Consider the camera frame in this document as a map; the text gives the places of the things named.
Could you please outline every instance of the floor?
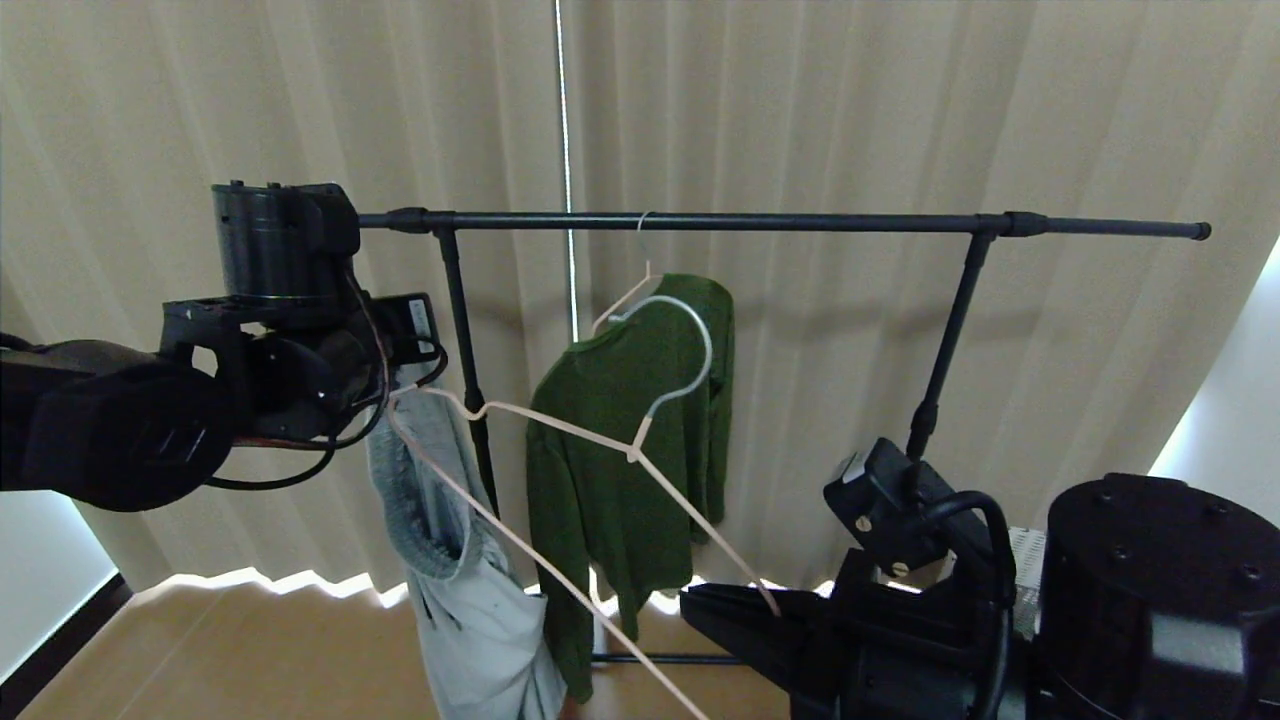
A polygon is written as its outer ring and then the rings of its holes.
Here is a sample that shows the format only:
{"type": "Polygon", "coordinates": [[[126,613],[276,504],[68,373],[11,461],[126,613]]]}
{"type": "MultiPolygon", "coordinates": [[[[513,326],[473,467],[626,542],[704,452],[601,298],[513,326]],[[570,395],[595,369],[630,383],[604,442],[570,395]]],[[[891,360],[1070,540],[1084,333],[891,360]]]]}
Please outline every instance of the floor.
{"type": "MultiPolygon", "coordinates": [[[[717,648],[678,618],[646,610],[640,646],[717,648]]],[[[741,666],[664,666],[710,717],[786,717],[786,696],[741,666]]],[[[687,717],[639,665],[596,671],[591,719],[687,717]]],[[[436,717],[412,609],[372,592],[334,598],[256,583],[170,585],[136,596],[19,720],[436,717]]]]}

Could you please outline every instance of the horizontal metal rod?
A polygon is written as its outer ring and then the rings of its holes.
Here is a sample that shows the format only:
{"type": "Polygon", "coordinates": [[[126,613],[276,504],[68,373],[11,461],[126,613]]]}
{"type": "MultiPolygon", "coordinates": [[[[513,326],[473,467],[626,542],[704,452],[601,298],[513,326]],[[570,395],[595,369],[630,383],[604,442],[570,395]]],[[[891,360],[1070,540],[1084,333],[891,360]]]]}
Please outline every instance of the horizontal metal rod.
{"type": "MultiPolygon", "coordinates": [[[[732,655],[680,655],[680,653],[646,653],[649,660],[658,665],[741,665],[742,661],[732,655]]],[[[595,652],[591,653],[591,662],[640,662],[634,655],[625,652],[595,652]]]]}
{"type": "Polygon", "coordinates": [[[1028,237],[1043,233],[1185,237],[1204,240],[1208,223],[1166,223],[1047,218],[1036,213],[1001,215],[831,215],[741,213],[454,213],[403,208],[360,215],[362,228],[410,233],[442,229],[580,229],[580,231],[736,231],[736,232],[910,232],[992,233],[1028,237]],[[644,218],[641,227],[640,219],[644,218]]]}

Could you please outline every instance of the green long-sleeve shirt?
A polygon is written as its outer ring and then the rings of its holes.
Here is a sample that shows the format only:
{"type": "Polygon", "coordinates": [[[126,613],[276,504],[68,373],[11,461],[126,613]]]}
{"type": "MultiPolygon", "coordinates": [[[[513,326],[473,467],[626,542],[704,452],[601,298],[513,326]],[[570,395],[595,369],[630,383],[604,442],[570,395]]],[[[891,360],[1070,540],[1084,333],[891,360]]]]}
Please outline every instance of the green long-sleeve shirt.
{"type": "MultiPolygon", "coordinates": [[[[712,336],[708,382],[658,409],[645,455],[712,523],[724,516],[733,377],[733,299],[696,275],[664,275],[653,295],[687,302],[712,336]]],[[[684,387],[705,350],[689,314],[663,302],[576,342],[534,392],[534,410],[630,443],[654,398],[684,387]]],[[[534,547],[582,591],[599,564],[618,593],[622,629],[653,591],[692,577],[690,542],[705,539],[692,519],[626,456],[540,423],[527,429],[529,521],[534,547]]],[[[547,594],[545,637],[570,694],[591,697],[591,615],[539,570],[547,594]]]]}

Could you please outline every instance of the beige curtain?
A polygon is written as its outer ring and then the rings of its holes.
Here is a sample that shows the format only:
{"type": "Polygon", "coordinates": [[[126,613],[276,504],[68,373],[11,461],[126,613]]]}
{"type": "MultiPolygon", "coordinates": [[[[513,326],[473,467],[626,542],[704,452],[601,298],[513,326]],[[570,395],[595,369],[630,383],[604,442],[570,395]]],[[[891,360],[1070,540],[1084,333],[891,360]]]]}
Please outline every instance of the beige curtain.
{"type": "MultiPolygon", "coordinates": [[[[1280,229],[1280,5],[564,6],[575,205],[1210,220],[1210,242],[1002,240],[927,457],[1042,525],[1146,471],[1280,229]]],[[[584,304],[643,274],[737,302],[730,539],[812,587],[849,546],[819,488],[905,445],[966,238],[579,233],[584,304]]],[[[710,548],[704,575],[737,579],[710,548]]]]}
{"type": "MultiPolygon", "coordinates": [[[[577,209],[1215,224],[1201,245],[992,249],[929,457],[1015,523],[1147,469],[1280,229],[1275,4],[572,1],[563,22],[577,209]]],[[[207,186],[232,177],[335,179],[370,211],[563,206],[549,3],[5,4],[3,33],[4,300],[38,340],[154,347],[161,301],[220,293],[207,186]]],[[[568,336],[563,237],[460,237],[481,384],[527,401],[568,336]]],[[[905,441],[964,238],[576,240],[584,329],[646,256],[732,290],[726,528],[777,582],[829,573],[847,536],[818,489],[877,436],[905,441]]],[[[369,233],[357,272],[430,292],[451,337],[428,238],[369,233]]],[[[524,532],[522,423],[493,436],[524,532]]],[[[293,468],[246,452],[225,474],[293,468]]],[[[360,451],[285,492],[86,515],[134,587],[399,575],[360,451]]],[[[716,552],[704,574],[737,579],[716,552]]]]}
{"type": "MultiPolygon", "coordinates": [[[[333,179],[365,211],[563,208],[544,3],[6,3],[3,32],[5,305],[41,341],[155,348],[163,301],[221,295],[210,183],[333,179]]],[[[484,389],[527,398],[568,337],[563,233],[461,243],[484,389]]],[[[375,295],[431,293],[452,337],[431,238],[365,233],[356,269],[375,295]]],[[[522,528],[524,425],[492,433],[522,528]]],[[[237,451],[223,474],[311,460],[237,451]]],[[[401,578],[358,448],[284,492],[83,510],[134,588],[246,565],[401,578]]]]}

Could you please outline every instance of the black rod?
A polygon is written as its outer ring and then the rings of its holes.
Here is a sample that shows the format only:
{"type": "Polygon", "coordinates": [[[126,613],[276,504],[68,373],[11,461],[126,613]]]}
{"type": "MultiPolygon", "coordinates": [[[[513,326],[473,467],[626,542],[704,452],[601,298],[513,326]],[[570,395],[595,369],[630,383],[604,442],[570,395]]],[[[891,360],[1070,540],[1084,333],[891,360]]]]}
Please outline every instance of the black rod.
{"type": "Polygon", "coordinates": [[[360,217],[362,228],[389,228],[425,233],[439,229],[616,229],[634,231],[644,217],[645,229],[654,231],[744,231],[744,232],[916,232],[993,233],[998,237],[1028,237],[1047,232],[1074,234],[1119,234],[1185,237],[1204,240],[1208,223],[1165,223],[1047,218],[1036,213],[1001,215],[833,215],[763,213],[454,213],[402,208],[390,213],[360,217]]]}
{"type": "MultiPolygon", "coordinates": [[[[732,655],[684,655],[684,653],[645,653],[657,665],[742,665],[732,655]]],[[[640,659],[626,652],[593,652],[591,662],[640,662],[640,659]]]]}
{"type": "MultiPolygon", "coordinates": [[[[445,228],[435,233],[440,240],[440,256],[444,259],[444,274],[449,283],[449,305],[453,309],[453,329],[458,336],[458,355],[462,360],[462,404],[476,413],[484,405],[480,392],[480,379],[476,375],[475,348],[471,346],[471,322],[467,319],[467,296],[462,290],[462,259],[458,255],[458,237],[453,229],[445,228]]],[[[471,442],[476,446],[476,465],[480,482],[489,496],[489,507],[494,516],[498,512],[498,488],[493,482],[493,456],[489,454],[489,424],[485,418],[471,421],[471,442]]]]}
{"type": "Polygon", "coordinates": [[[942,331],[942,342],[938,345],[938,356],[934,359],[933,372],[929,374],[929,386],[924,389],[924,400],[920,401],[915,415],[911,416],[911,436],[906,441],[906,456],[911,460],[918,461],[924,456],[929,436],[938,425],[938,400],[942,397],[942,383],[947,379],[951,359],[960,343],[960,329],[964,328],[964,319],[969,313],[969,301],[973,300],[973,291],[978,287],[978,273],[982,272],[982,265],[987,261],[987,250],[993,240],[996,240],[995,234],[980,232],[974,233],[969,241],[969,254],[964,259],[964,273],[960,274],[956,299],[947,315],[947,327],[942,331]]]}

